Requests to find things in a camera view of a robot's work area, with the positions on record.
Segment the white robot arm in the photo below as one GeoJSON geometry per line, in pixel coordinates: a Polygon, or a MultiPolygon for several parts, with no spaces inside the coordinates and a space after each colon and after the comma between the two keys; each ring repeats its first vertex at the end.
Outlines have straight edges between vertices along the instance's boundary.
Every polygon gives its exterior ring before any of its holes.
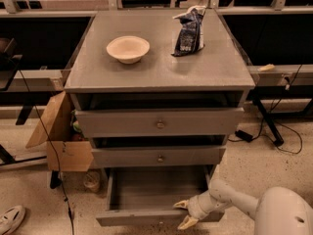
{"type": "Polygon", "coordinates": [[[271,187],[259,199],[214,179],[208,190],[173,205],[188,211],[179,230],[185,230],[212,212],[235,207],[254,221],[254,235],[313,235],[313,208],[297,193],[271,187]]]}

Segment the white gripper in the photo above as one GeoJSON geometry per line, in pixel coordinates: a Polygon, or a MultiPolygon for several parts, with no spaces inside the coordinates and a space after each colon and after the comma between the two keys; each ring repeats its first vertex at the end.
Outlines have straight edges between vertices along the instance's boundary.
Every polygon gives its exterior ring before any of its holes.
{"type": "Polygon", "coordinates": [[[186,230],[205,219],[211,212],[221,212],[225,204],[210,195],[208,191],[196,195],[189,200],[183,200],[173,205],[174,209],[188,210],[188,215],[178,225],[178,230],[186,230]]]}

